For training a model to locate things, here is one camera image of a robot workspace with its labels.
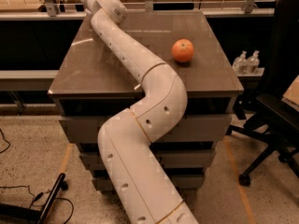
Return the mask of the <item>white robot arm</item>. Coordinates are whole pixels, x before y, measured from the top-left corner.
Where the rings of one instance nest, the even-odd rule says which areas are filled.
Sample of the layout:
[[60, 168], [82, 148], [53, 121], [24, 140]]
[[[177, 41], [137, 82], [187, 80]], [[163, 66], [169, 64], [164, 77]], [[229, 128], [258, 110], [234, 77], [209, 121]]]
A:
[[127, 17], [120, 0], [81, 1], [95, 33], [145, 93], [98, 133], [101, 159], [131, 224], [198, 224], [150, 150], [185, 113], [183, 81], [167, 62], [119, 28]]

